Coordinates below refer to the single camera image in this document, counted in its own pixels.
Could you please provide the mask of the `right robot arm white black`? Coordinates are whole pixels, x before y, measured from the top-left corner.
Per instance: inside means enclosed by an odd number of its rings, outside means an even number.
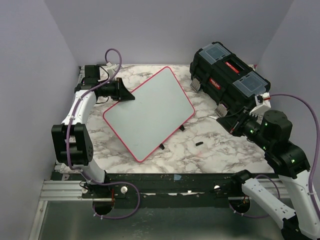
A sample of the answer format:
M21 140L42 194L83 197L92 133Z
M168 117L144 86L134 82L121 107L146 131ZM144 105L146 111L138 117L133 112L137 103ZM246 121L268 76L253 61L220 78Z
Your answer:
M248 170L235 173L230 191L251 197L281 229L286 240L318 240L320 218L309 187L311 167L305 152L290 142L293 124L278 110L264 113L262 122L243 110L219 117L217 122L235 137L245 136L264 151L264 158L286 188L293 208L283 204L258 182Z

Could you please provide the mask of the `black marker cap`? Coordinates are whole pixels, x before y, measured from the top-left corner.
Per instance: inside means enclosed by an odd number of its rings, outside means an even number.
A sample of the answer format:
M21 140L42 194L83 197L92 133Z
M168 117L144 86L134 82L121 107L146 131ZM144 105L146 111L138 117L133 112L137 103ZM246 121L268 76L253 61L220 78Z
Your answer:
M202 145L202 144L204 144L204 142L203 142L203 141L200 141L200 142L197 142L197 143L195 144L195 146L200 146L200 145Z

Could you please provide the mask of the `pink-framed whiteboard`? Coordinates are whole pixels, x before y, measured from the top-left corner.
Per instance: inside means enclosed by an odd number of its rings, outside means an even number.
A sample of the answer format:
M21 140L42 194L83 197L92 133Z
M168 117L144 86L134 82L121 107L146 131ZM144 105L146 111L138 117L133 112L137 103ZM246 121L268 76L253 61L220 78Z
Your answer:
M102 117L141 163L195 114L195 108L168 66L131 93L134 100L113 104Z

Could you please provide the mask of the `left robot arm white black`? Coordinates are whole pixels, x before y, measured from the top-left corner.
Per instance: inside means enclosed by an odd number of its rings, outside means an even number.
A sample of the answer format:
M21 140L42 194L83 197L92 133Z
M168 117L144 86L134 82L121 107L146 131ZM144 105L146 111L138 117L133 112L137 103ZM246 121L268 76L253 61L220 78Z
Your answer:
M87 130L90 112L100 97L113 101L132 101L132 93L117 77L120 66L85 65L84 77L74 89L74 99L66 118L51 128L54 151L59 163L79 171L101 198L111 191L107 172L94 161L94 147Z

